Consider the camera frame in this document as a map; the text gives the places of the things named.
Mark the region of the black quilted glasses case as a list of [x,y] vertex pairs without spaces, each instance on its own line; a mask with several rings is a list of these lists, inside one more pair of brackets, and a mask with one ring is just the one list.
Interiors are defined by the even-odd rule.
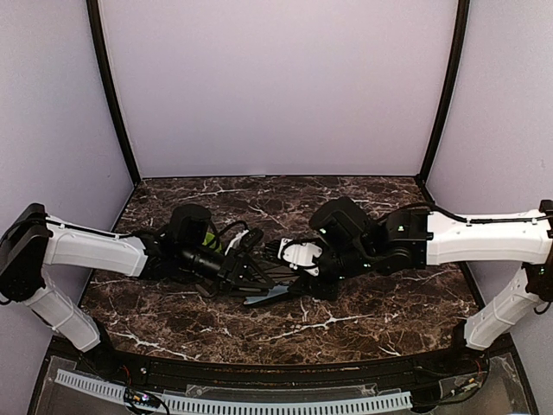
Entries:
[[290,284],[277,284],[267,291],[248,294],[243,305],[246,308],[256,308],[272,305],[283,301],[288,301],[297,296],[291,289]]

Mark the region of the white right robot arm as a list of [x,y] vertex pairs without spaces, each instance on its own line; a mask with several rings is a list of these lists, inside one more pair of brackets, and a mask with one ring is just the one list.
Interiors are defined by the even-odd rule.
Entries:
[[441,357],[450,375],[461,374],[483,351],[530,310],[552,301],[552,207],[549,200],[523,213],[461,216],[436,204],[415,203],[379,219],[352,199],[326,202],[310,218],[324,247],[310,260],[319,278],[335,281],[373,271],[457,262],[512,261],[520,264],[510,283],[457,328],[455,345]]

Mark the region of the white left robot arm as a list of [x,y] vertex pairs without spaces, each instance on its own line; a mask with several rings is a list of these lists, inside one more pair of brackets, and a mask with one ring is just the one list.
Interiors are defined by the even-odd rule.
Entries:
[[33,203],[1,238],[1,295],[4,304],[29,307],[88,354],[89,364],[101,375],[113,377],[121,371],[122,359],[110,349],[108,335],[55,287],[44,266],[74,265],[143,279],[185,273],[202,279],[208,295],[266,294],[275,282],[250,255],[263,235],[257,228],[244,230],[224,249],[211,212],[197,204],[175,208],[168,224],[157,231],[123,234],[65,222]]

